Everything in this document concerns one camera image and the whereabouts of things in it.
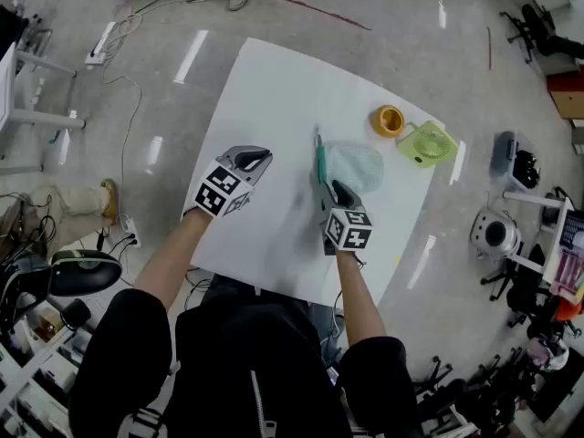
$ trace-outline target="lime green fan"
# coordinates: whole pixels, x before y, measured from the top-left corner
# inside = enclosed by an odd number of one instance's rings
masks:
[[[453,138],[433,121],[426,121],[421,127],[398,141],[398,149],[419,167],[431,167],[439,162],[451,161],[456,157],[458,145]]]

